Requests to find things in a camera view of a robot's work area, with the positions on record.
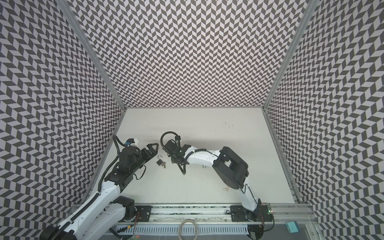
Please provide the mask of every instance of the table surface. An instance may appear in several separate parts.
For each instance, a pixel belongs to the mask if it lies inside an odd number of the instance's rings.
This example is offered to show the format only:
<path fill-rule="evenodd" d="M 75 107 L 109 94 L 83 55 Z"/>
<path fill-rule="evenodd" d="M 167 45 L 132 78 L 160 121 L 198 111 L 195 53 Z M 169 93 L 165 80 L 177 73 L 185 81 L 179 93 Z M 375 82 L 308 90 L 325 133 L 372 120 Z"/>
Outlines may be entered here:
<path fill-rule="evenodd" d="M 261 108 L 128 109 L 117 136 L 122 142 L 138 138 L 141 149 L 149 143 L 160 145 L 160 137 L 166 131 L 180 135 L 182 145 L 208 150 L 230 147 L 248 164 L 250 186 L 255 198 L 260 198 L 262 202 L 294 203 Z M 164 137 L 164 144 L 171 138 L 174 139 L 174 135 Z M 183 175 L 161 148 L 158 155 L 166 162 L 166 168 L 158 166 L 158 159 L 154 157 L 146 163 L 143 178 L 134 178 L 121 195 L 137 203 L 241 202 L 238 191 L 227 191 L 226 185 L 212 168 L 190 164 Z M 115 156 L 113 145 L 101 172 Z M 140 177 L 143 170 L 139 169 L 136 175 Z"/>

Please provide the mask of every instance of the black and white geometric wallpaper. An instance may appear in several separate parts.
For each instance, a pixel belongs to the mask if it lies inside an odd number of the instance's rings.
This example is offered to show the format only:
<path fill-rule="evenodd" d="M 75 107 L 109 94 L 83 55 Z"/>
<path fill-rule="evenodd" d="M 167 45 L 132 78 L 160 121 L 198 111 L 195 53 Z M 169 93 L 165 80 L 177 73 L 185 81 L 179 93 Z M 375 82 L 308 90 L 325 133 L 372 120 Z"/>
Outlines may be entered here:
<path fill-rule="evenodd" d="M 129 107 L 261 106 L 308 0 L 69 0 Z"/>
<path fill-rule="evenodd" d="M 327 239 L 384 239 L 383 43 L 383 1 L 321 1 L 268 109 Z"/>
<path fill-rule="evenodd" d="M 79 203 L 121 114 L 52 0 L 0 3 L 0 238 Z"/>

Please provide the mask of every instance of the bunch of keys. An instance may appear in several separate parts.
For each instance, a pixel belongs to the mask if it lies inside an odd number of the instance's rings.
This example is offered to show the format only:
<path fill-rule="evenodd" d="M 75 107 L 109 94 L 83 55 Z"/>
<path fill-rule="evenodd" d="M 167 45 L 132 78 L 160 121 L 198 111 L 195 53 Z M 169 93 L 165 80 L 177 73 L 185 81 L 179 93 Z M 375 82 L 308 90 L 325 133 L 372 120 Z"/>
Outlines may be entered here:
<path fill-rule="evenodd" d="M 157 159 L 158 159 L 158 161 L 156 162 L 159 166 L 163 166 L 164 168 L 166 168 L 166 162 L 163 162 L 162 160 L 161 160 L 161 158 L 162 158 L 162 156 L 161 155 L 158 155 L 157 156 Z"/>

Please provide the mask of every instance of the blue object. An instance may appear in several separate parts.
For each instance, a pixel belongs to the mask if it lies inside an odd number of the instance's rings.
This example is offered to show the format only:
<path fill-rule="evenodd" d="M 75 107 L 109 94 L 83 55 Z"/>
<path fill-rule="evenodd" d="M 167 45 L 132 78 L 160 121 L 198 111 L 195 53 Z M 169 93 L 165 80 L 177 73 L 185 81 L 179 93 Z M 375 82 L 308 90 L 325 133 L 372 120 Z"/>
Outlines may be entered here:
<path fill-rule="evenodd" d="M 296 221 L 287 222 L 285 225 L 287 226 L 289 233 L 299 232 L 299 226 Z"/>

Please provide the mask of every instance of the teal box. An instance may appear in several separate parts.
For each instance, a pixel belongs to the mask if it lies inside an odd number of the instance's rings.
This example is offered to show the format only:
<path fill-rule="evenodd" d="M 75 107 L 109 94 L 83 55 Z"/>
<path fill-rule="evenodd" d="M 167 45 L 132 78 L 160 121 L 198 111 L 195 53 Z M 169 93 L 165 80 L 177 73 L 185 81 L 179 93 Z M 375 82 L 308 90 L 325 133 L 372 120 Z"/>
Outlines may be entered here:
<path fill-rule="evenodd" d="M 287 226 L 289 233 L 299 232 L 299 226 L 296 221 L 288 222 L 285 225 Z"/>

